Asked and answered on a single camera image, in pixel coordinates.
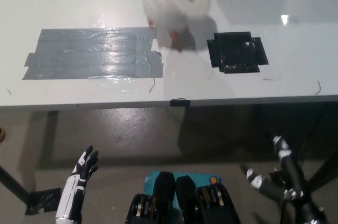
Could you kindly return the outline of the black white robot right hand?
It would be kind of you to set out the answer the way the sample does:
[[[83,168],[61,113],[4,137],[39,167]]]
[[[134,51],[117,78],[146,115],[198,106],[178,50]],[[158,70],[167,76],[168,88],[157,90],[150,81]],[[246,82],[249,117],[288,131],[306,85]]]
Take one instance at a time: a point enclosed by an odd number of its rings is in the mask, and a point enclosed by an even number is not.
[[[272,138],[272,144],[281,166],[281,170],[275,174],[281,177],[284,184],[276,184],[246,164],[241,164],[240,169],[250,185],[275,202],[291,203],[295,209],[296,223],[327,223],[324,211],[312,200],[304,173],[286,140],[281,135],[276,135]]]

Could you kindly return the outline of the person's bare hand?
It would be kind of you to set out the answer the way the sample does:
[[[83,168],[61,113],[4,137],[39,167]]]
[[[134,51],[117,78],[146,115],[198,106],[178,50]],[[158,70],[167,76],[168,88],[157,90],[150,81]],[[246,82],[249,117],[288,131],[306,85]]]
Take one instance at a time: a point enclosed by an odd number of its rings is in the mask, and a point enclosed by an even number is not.
[[[178,30],[167,30],[157,27],[149,17],[147,18],[147,23],[150,28],[156,30],[156,40],[159,48],[176,50],[178,52],[196,50],[196,41],[190,32],[190,20],[185,22],[184,28]]]

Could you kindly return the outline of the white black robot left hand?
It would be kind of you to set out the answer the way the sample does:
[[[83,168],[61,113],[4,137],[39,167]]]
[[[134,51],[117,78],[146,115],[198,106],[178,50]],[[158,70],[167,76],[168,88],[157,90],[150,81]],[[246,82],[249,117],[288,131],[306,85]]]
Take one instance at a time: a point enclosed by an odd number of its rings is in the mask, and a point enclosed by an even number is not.
[[[55,223],[82,223],[82,206],[86,187],[90,177],[98,169],[98,151],[90,145],[78,159],[71,175],[68,177],[57,213]]]

